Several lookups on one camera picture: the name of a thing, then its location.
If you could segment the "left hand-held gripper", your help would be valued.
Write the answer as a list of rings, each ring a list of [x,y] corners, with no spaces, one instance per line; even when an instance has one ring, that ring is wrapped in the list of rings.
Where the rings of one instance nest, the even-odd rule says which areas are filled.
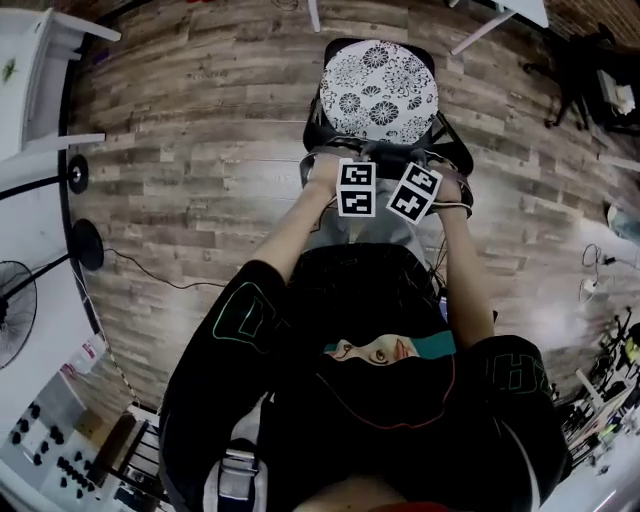
[[[342,157],[336,181],[340,217],[373,218],[376,214],[375,162],[356,161]]]

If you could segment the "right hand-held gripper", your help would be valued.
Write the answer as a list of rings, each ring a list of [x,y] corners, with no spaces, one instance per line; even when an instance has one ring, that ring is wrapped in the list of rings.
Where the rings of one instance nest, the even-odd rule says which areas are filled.
[[[418,149],[411,152],[405,163],[386,163],[385,178],[397,181],[386,209],[409,223],[420,223],[433,205],[443,176],[428,168],[430,157],[435,154]]]

